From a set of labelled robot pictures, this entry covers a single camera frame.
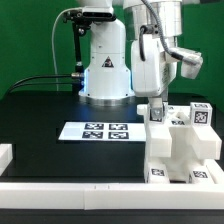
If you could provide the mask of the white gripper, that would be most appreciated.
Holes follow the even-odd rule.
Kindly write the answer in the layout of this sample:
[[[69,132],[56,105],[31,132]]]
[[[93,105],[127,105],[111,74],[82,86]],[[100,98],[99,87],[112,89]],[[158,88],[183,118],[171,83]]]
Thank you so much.
[[[168,62],[159,38],[143,34],[131,46],[133,91],[137,97],[157,97],[176,77],[177,63]],[[163,118],[161,98],[149,99],[152,119]]]

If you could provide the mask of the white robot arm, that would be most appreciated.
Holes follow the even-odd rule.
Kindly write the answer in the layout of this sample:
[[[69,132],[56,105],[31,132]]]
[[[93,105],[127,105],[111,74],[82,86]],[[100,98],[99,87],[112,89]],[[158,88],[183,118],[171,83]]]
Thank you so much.
[[[98,104],[146,97],[152,121],[165,117],[163,95],[176,76],[182,0],[77,0],[76,31],[91,33],[80,96]]]

